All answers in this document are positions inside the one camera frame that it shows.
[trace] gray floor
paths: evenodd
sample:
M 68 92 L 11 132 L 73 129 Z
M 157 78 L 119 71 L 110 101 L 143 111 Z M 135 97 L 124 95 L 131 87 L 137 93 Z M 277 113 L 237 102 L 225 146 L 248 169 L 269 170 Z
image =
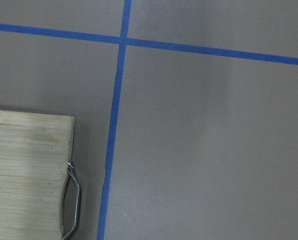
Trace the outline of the gray floor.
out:
M 101 35 L 122 13 L 0 0 L 0 23 Z M 128 36 L 298 57 L 298 2 L 133 0 Z M 76 117 L 73 240 L 97 237 L 117 54 L 0 31 L 0 109 Z M 128 46 L 104 239 L 298 240 L 298 66 Z

